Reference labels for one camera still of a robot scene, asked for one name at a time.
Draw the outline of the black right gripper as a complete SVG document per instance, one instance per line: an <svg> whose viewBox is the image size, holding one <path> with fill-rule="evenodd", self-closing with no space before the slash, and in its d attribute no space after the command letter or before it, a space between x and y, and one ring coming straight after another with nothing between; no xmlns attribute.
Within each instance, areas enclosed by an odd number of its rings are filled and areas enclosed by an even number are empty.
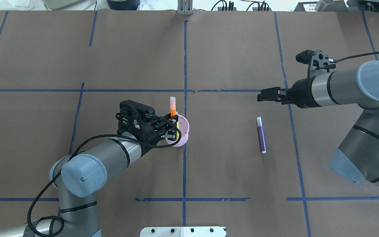
<svg viewBox="0 0 379 237"><path fill-rule="evenodd" d="M257 95L257 102L274 101L281 104L295 104L299 108L314 108L312 95L312 82L310 78L296 81L291 88L281 89L272 87L261 90Z"/></svg>

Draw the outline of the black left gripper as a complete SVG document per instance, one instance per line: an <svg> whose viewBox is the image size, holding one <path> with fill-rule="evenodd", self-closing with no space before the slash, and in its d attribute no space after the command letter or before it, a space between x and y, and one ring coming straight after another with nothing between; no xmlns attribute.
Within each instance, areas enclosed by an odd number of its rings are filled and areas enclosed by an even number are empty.
<svg viewBox="0 0 379 237"><path fill-rule="evenodd" d="M176 141L178 132L173 128L173 123L178 122L178 116L167 113L162 119L153 123L141 121L139 127L134 127L134 136L139 141L141 148L165 148L172 147L171 144L158 145L159 141Z"/></svg>

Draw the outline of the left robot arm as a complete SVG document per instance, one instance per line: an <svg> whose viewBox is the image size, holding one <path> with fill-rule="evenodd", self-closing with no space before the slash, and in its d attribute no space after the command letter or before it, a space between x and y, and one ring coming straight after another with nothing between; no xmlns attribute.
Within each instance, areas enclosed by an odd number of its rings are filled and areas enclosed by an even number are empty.
<svg viewBox="0 0 379 237"><path fill-rule="evenodd" d="M159 141L177 144L183 138L177 114L158 117L147 109L121 109L116 119L117 134L93 136L53 165L50 182L33 200L26 223L0 230L0 237L101 236L96 192L150 149L160 148ZM58 190L59 215L33 220L33 208L50 186Z"/></svg>

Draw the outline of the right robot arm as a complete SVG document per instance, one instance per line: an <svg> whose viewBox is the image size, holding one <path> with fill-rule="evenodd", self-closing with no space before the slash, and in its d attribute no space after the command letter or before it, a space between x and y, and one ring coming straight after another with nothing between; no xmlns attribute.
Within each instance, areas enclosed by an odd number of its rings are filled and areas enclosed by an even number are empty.
<svg viewBox="0 0 379 237"><path fill-rule="evenodd" d="M290 88L261 90L260 101L319 108L355 104L362 113L328 162L336 174L379 187L379 60L348 69L320 73L296 81Z"/></svg>

